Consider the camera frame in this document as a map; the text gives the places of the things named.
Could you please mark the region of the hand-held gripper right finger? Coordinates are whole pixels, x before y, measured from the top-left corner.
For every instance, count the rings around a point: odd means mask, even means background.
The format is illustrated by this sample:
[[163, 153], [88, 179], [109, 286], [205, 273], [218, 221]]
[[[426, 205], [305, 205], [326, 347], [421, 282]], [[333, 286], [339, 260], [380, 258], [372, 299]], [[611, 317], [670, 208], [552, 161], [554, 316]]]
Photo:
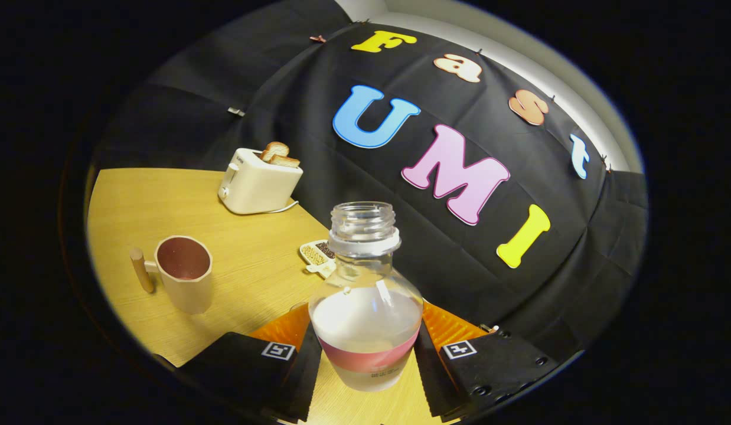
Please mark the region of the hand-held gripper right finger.
[[414, 352], [430, 414], [443, 421], [505, 406], [558, 367], [524, 338], [497, 326], [484, 330], [430, 302]]

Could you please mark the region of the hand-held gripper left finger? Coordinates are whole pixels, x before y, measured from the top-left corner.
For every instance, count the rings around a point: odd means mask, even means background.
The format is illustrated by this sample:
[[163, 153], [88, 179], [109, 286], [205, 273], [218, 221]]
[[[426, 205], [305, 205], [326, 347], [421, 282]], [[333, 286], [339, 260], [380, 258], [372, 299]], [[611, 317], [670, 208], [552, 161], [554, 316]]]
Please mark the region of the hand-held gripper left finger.
[[297, 423], [307, 421], [320, 359], [301, 304], [249, 335], [223, 334], [177, 371], [233, 408]]

